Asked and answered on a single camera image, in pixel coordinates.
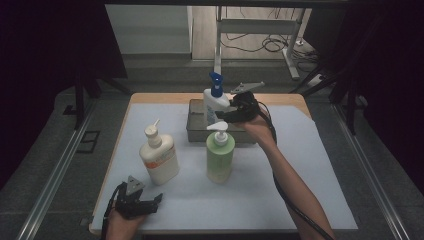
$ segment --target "pump dispenser head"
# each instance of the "pump dispenser head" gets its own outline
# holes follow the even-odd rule
[[[216,143],[216,145],[224,146],[225,144],[227,144],[228,134],[225,131],[227,131],[227,129],[228,129],[228,123],[226,123],[224,121],[217,122],[217,123],[214,123],[212,125],[209,125],[206,129],[217,131],[215,133],[215,143]]]
[[[212,78],[213,82],[213,86],[211,87],[211,95],[216,98],[221,97],[222,94],[224,94],[224,89],[222,89],[222,75],[216,72],[211,72],[209,73],[209,76]]]
[[[158,128],[157,125],[159,123],[159,119],[153,125],[149,125],[144,130],[149,143],[149,146],[152,148],[157,148],[162,144],[162,138],[158,136]]]

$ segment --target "wall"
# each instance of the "wall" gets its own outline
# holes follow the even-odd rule
[[[191,53],[191,6],[106,5],[122,54]]]

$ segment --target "soap dispenser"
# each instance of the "soap dispenser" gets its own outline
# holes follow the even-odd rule
[[[230,111],[230,100],[228,100],[228,97],[224,94],[224,90],[222,88],[222,75],[216,72],[211,72],[209,73],[209,76],[212,79],[213,85],[211,88],[203,91],[204,126],[209,126],[222,121],[218,119],[215,111]]]
[[[224,183],[231,173],[235,141],[226,133],[228,123],[221,121],[207,127],[216,130],[206,139],[207,176],[215,183]]]
[[[175,177],[180,167],[175,151],[174,139],[168,134],[158,135],[159,119],[146,127],[147,143],[140,148],[140,157],[156,185],[162,185]]]

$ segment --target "forearm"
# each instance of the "forearm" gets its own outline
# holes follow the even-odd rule
[[[330,224],[315,195],[303,182],[297,172],[278,149],[277,145],[269,138],[259,140],[259,144],[268,157],[274,175],[287,197],[317,223],[324,231],[334,238]],[[302,218],[289,208],[302,239],[323,239],[321,235],[309,226]]]

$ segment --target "green bottle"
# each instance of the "green bottle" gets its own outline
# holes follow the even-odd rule
[[[233,136],[225,131],[228,123],[217,122],[207,127],[208,130],[216,130],[206,139],[207,149],[207,176],[215,183],[224,183],[231,173],[234,146]]]

